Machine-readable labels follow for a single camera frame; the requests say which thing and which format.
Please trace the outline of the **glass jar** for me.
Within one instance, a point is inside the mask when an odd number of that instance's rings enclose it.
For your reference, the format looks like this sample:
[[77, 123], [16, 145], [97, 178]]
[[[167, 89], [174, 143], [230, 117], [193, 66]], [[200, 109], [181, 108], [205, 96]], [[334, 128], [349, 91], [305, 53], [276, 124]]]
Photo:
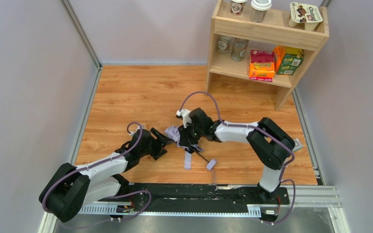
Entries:
[[234, 38], [230, 36], [218, 35], [216, 50], [220, 53], [229, 52], [233, 43], [233, 39]]
[[249, 40], [247, 39], [234, 38], [231, 59], [237, 62], [242, 61], [246, 54], [248, 43]]

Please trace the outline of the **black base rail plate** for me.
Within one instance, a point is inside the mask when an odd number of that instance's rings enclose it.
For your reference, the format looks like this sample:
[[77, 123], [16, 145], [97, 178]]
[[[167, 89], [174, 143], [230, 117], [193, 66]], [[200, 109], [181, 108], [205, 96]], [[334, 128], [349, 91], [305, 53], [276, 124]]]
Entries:
[[135, 183], [124, 188], [135, 210], [148, 204], [148, 212], [179, 213], [244, 213], [249, 204], [291, 203], [286, 188], [280, 187], [274, 194], [267, 194], [258, 186], [228, 187], [227, 185]]

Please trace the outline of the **Chobani yogurt pack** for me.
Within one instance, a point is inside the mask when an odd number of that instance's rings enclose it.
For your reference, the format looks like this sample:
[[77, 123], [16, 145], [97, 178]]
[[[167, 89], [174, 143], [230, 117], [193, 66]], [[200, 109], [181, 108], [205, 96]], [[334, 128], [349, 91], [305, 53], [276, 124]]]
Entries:
[[323, 21], [317, 6], [306, 3], [291, 2], [288, 25], [292, 28], [304, 25], [306, 31], [313, 31]]

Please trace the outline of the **glass jar right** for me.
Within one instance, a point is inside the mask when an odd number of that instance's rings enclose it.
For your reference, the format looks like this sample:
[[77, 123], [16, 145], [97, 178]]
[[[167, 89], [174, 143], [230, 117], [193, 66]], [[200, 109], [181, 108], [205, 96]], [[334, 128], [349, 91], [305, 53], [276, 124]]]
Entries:
[[237, 62], [242, 61], [246, 54], [248, 43], [249, 40], [247, 39], [234, 38], [231, 59]]

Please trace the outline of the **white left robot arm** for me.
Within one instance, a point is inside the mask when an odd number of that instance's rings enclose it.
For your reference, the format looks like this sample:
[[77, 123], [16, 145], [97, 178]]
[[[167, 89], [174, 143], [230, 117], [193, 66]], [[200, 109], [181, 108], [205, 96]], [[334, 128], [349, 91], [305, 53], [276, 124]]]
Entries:
[[46, 212], [68, 222], [90, 203], [123, 195], [121, 189], [129, 182], [122, 173], [137, 166], [144, 156], [157, 160], [167, 153], [165, 146], [171, 143], [173, 139], [155, 128], [138, 128], [131, 140], [103, 159], [80, 166], [71, 163], [59, 166], [38, 200]]

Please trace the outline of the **glass jar left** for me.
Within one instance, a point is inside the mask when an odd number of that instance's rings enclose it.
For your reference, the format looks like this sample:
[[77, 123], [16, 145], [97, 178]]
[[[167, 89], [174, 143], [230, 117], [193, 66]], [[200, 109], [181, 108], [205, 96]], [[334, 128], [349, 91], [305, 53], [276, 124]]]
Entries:
[[229, 52], [233, 43], [233, 39], [234, 38], [230, 36], [218, 35], [216, 50], [220, 53]]

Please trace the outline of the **white R&O box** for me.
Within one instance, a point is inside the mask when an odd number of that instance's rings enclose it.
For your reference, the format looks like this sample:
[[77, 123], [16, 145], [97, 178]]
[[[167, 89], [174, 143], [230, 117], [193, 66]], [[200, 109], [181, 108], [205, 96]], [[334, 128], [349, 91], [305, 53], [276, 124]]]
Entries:
[[303, 144], [301, 143], [301, 141], [298, 138], [294, 139], [294, 143], [295, 143], [295, 146], [292, 150], [294, 153], [301, 150], [304, 147]]

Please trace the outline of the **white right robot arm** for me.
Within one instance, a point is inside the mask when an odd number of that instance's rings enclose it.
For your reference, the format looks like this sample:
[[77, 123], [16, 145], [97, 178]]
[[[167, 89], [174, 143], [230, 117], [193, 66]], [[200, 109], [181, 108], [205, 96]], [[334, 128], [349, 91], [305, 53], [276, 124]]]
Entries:
[[284, 162], [296, 143], [272, 119], [264, 117], [252, 123], [213, 121], [201, 108], [178, 110], [176, 116], [183, 121], [178, 128], [181, 146], [192, 146], [201, 138], [249, 144], [264, 165], [258, 185], [269, 193], [278, 188]]

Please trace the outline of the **wooden shelf unit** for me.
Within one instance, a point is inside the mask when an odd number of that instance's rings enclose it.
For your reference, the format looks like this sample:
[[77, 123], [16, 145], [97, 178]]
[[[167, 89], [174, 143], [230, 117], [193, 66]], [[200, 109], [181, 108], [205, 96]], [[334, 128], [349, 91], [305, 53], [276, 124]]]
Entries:
[[248, 7], [244, 8], [242, 15], [233, 16], [229, 5], [227, 1], [217, 1], [211, 17], [206, 90], [210, 89], [214, 74], [249, 79], [249, 55], [252, 47], [247, 48], [243, 61], [233, 61], [230, 54], [216, 51], [217, 39], [220, 35], [300, 48], [304, 51], [304, 60], [294, 74], [292, 76], [276, 75], [268, 83], [277, 87], [274, 108], [279, 111], [329, 39], [327, 8], [319, 8], [323, 21], [318, 24], [317, 28], [313, 31], [306, 31], [300, 26], [292, 28], [288, 25], [288, 10], [270, 9], [264, 21], [256, 23], [250, 21], [251, 10]]

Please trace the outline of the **clear cup white lid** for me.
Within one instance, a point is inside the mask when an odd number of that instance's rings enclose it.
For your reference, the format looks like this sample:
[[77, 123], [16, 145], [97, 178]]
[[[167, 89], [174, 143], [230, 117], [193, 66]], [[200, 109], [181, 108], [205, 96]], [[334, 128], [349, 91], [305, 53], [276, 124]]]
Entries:
[[267, 11], [271, 8], [271, 0], [252, 0], [251, 1], [251, 21], [256, 23], [261, 23]]

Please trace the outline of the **lavender folding umbrella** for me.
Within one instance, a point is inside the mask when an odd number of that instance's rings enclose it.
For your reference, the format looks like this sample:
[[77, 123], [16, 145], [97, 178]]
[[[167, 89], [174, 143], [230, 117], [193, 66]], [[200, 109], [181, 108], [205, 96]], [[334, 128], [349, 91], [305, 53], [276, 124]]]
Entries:
[[192, 165], [192, 155], [193, 153], [196, 153], [199, 157], [201, 157], [207, 164], [206, 169], [211, 171], [212, 173], [212, 184], [216, 184], [216, 174], [214, 171], [214, 166], [217, 164], [217, 161], [215, 159], [207, 159], [205, 158], [201, 152], [203, 152], [203, 149], [198, 145], [198, 143], [191, 144], [188, 140], [186, 141], [188, 143], [187, 146], [181, 145], [181, 139], [184, 139], [184, 137], [181, 136], [181, 132], [178, 129], [178, 127], [170, 126], [165, 129], [164, 133], [167, 137], [172, 139], [176, 146], [179, 148], [183, 148], [185, 151], [185, 157], [184, 157], [184, 169], [185, 170], [191, 170]]

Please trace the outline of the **paper cup red print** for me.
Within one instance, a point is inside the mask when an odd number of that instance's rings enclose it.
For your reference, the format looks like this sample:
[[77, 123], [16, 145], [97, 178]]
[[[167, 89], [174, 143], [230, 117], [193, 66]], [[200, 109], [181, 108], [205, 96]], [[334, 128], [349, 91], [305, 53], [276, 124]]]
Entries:
[[247, 0], [231, 0], [230, 1], [230, 12], [232, 15], [240, 16], [243, 12], [243, 8]]

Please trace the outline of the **orange pink snack box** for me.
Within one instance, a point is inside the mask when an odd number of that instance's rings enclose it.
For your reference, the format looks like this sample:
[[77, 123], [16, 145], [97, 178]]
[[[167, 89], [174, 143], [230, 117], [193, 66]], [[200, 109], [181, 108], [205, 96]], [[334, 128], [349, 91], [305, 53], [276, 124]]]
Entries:
[[275, 76], [275, 59], [271, 51], [251, 50], [249, 79], [263, 82], [272, 82]]

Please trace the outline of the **green orange carton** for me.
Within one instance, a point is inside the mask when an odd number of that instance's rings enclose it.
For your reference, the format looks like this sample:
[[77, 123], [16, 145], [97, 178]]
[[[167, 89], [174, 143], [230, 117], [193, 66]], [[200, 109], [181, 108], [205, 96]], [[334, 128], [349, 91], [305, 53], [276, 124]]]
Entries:
[[276, 75], [292, 76], [304, 60], [304, 50], [299, 48], [276, 46], [273, 53]]

